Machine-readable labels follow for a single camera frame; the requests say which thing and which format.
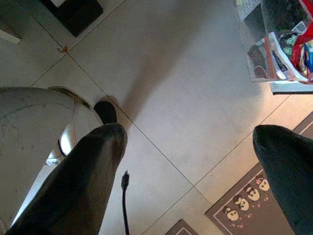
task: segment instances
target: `label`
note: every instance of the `label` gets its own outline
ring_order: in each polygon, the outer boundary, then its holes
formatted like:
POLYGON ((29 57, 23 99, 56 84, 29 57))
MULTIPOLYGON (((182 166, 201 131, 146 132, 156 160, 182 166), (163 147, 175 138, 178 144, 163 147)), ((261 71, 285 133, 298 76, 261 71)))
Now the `label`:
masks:
POLYGON ((261 0, 235 0, 236 8, 240 22, 255 9, 255 7, 261 2, 261 0))
POLYGON ((287 78, 281 71, 277 71, 276 74, 282 80, 285 80, 287 78))
POLYGON ((281 62, 281 60, 279 59, 279 57, 276 55, 275 51, 272 50, 272 54, 273 54, 273 57, 275 58, 276 60, 276 63, 279 67, 279 69, 284 72, 284 71, 287 71, 288 69, 286 68, 286 66, 281 62))
POLYGON ((304 34, 307 31, 307 28, 305 27, 305 24, 303 21, 300 21, 293 29, 293 32, 296 32, 298 34, 304 34))

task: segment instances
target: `leg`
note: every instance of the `leg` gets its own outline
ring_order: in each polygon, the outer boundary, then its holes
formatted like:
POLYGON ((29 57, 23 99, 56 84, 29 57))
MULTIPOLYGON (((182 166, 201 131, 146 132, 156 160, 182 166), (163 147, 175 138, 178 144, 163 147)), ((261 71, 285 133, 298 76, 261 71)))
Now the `leg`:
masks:
POLYGON ((103 125, 83 137, 48 176, 7 235, 43 234, 42 230, 97 235, 126 141, 119 124, 103 125))
POLYGON ((312 234, 313 140, 262 125, 254 129, 253 145, 290 226, 296 234, 312 234))

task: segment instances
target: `floor mat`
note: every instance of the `floor mat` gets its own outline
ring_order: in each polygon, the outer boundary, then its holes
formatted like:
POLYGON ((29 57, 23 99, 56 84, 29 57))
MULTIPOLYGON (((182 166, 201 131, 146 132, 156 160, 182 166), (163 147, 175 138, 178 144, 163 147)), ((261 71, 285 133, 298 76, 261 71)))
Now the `floor mat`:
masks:
MULTIPOLYGON (((313 139, 313 113, 294 132, 313 139)), ((205 214, 224 234, 293 235, 260 163, 205 214)))
POLYGON ((166 235, 198 235, 184 220, 178 221, 166 235))

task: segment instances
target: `black shoe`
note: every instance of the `black shoe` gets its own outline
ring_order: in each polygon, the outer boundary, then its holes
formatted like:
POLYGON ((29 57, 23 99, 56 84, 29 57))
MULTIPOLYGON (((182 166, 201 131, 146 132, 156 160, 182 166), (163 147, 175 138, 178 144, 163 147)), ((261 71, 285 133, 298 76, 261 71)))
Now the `black shoe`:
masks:
POLYGON ((103 124, 117 123, 117 117, 114 106, 107 101, 99 101, 94 106, 94 110, 101 118, 103 124))

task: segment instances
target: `tile floor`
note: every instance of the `tile floor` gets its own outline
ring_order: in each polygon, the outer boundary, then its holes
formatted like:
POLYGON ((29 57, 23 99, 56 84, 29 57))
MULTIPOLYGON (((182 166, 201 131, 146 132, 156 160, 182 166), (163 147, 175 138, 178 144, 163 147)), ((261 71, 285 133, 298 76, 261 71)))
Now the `tile floor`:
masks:
POLYGON ((74 38, 39 1, 0 0, 0 20, 22 38, 0 41, 0 85, 114 101, 129 143, 100 234, 124 234, 126 169, 132 234, 163 235, 181 218, 220 234, 204 213, 257 163, 254 126, 294 128, 313 96, 273 96, 250 82, 232 1, 99 2, 104 14, 74 38))

